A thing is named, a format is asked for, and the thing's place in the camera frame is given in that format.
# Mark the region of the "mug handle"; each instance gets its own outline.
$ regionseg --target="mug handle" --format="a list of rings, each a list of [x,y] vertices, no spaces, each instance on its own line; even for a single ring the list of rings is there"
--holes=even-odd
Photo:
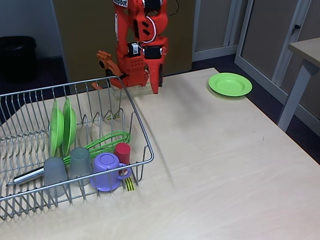
[[[119,163],[119,167],[124,167],[124,166],[127,166],[127,164]],[[124,175],[124,176],[119,175],[119,176],[118,176],[118,179],[119,179],[119,180],[124,180],[124,179],[127,179],[127,178],[129,178],[129,177],[131,176],[131,174],[132,174],[131,168],[128,167],[128,168],[125,168],[125,169],[127,170],[126,175]]]

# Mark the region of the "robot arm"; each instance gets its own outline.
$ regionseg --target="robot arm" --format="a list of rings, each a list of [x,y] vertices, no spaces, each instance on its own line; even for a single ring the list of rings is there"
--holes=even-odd
[[[167,0],[113,0],[113,3],[118,68],[110,64],[111,56],[103,51],[97,54],[100,66],[116,76],[120,71],[126,87],[145,86],[149,79],[153,93],[157,94],[162,87],[163,66],[168,53],[167,37],[159,36],[168,24]],[[134,32],[136,42],[127,42],[129,28]],[[110,82],[122,88],[117,79]]]

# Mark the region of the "gray plastic cup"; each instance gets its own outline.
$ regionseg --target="gray plastic cup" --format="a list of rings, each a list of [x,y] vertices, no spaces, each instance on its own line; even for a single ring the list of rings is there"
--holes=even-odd
[[[68,180],[65,163],[59,157],[50,157],[45,160],[43,168],[43,178],[45,186],[65,182]],[[67,191],[68,185],[64,184],[63,186]],[[65,194],[64,188],[62,186],[56,186],[50,188],[48,191],[53,198],[58,198]]]
[[[73,149],[70,153],[70,179],[88,176],[92,173],[93,171],[91,167],[89,150],[84,147],[77,147]],[[83,185],[85,186],[90,183],[90,178],[88,177],[87,179],[83,179],[81,182],[83,182]]]

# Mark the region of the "door handle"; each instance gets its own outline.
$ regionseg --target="door handle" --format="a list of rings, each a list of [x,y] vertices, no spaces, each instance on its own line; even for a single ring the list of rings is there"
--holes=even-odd
[[[292,35],[299,29],[301,29],[301,25],[298,25],[298,24],[294,25],[294,27],[292,29]]]

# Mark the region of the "green plastic plate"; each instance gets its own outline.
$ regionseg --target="green plastic plate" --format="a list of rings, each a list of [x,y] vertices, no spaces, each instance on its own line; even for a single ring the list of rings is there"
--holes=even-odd
[[[64,133],[63,133],[63,152],[67,156],[70,145],[74,143],[77,132],[77,116],[72,108],[69,98],[65,99],[63,106]]]
[[[57,100],[54,100],[50,118],[50,155],[53,157],[64,137],[64,115],[59,110]]]
[[[231,97],[244,96],[252,90],[252,84],[247,78],[228,72],[210,77],[209,86],[215,92]]]

